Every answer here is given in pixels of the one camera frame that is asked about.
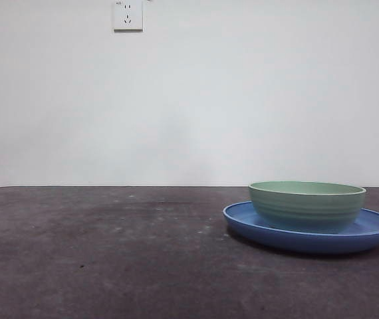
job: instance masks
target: blue plate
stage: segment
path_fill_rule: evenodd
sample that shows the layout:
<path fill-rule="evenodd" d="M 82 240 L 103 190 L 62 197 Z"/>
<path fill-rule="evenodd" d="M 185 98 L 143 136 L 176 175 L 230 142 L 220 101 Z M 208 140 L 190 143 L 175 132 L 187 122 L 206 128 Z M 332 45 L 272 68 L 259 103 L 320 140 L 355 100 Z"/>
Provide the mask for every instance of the blue plate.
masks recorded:
<path fill-rule="evenodd" d="M 251 201 L 227 206 L 223 214 L 229 226 L 258 243 L 303 253 L 342 254 L 365 251 L 379 245 L 379 213 L 361 209 L 358 218 L 337 234 L 302 233 L 271 228 L 256 213 Z"/>

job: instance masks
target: bowl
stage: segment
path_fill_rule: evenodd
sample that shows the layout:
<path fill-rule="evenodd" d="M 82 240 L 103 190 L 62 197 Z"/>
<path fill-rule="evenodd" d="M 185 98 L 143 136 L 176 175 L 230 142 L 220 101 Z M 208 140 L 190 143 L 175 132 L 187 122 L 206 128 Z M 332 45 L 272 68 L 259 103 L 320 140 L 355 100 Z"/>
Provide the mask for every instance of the bowl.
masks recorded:
<path fill-rule="evenodd" d="M 339 233 L 357 218 L 366 190 L 312 181 L 262 181 L 249 192 L 258 214 L 271 227 L 306 233 Z"/>

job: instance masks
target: white wall outlet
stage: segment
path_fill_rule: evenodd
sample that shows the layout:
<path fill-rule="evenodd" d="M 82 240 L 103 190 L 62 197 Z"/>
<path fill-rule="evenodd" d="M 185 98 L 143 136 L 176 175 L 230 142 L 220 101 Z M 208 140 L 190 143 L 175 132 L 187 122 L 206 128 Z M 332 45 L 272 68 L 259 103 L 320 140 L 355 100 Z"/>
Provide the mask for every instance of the white wall outlet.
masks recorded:
<path fill-rule="evenodd" d="M 113 15 L 114 31 L 142 31 L 142 0 L 116 0 Z"/>

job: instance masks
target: table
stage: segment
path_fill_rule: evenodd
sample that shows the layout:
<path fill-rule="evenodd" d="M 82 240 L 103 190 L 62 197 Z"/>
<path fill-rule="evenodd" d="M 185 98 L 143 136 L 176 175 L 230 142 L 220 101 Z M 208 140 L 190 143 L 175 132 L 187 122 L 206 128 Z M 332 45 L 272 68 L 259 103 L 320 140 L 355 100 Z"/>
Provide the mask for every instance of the table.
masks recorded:
<path fill-rule="evenodd" d="M 365 207 L 379 211 L 379 188 Z M 327 257 L 249 242 L 245 187 L 1 187 L 0 318 L 374 318 L 379 247 Z"/>

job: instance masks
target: ridged bowl exterior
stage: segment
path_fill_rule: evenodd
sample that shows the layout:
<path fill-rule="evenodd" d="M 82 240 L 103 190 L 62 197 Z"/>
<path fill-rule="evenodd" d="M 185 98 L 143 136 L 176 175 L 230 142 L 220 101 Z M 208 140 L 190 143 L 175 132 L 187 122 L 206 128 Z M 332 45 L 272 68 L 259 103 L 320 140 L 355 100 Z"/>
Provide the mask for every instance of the ridged bowl exterior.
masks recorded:
<path fill-rule="evenodd" d="M 249 187 L 256 212 L 272 227 L 307 233 L 338 233 L 357 218 L 364 193 L 309 195 Z"/>

